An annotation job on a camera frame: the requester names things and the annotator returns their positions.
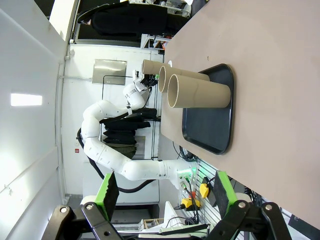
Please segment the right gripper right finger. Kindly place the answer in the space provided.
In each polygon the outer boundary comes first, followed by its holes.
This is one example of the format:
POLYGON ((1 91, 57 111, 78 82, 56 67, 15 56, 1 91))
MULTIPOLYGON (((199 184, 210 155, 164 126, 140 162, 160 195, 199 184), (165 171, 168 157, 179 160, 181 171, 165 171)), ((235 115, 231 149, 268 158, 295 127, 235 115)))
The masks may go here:
POLYGON ((211 192, 221 220, 210 231, 207 240, 235 240, 240 232, 252 233, 256 240, 292 238, 280 207, 274 202, 256 206, 238 199, 226 172, 216 172, 211 192))

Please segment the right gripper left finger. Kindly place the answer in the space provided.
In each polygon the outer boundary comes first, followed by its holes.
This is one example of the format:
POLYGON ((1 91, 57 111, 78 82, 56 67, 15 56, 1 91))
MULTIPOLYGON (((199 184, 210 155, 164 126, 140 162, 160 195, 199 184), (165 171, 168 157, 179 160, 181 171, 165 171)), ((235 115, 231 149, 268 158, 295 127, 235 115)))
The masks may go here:
POLYGON ((105 175, 95 200, 73 210, 68 205, 57 206, 42 235, 43 240, 78 240, 83 233, 93 233, 97 240, 121 240, 111 223, 119 189, 115 174, 105 175))

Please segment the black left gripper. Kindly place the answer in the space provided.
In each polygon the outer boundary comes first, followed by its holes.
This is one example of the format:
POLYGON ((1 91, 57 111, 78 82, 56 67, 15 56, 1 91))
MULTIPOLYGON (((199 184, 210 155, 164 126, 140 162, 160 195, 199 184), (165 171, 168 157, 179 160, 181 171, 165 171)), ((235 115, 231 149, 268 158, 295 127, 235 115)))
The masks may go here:
POLYGON ((140 83, 146 87, 152 87, 154 84, 157 84, 159 81, 159 75, 158 74, 145 74, 144 78, 140 81, 140 83))

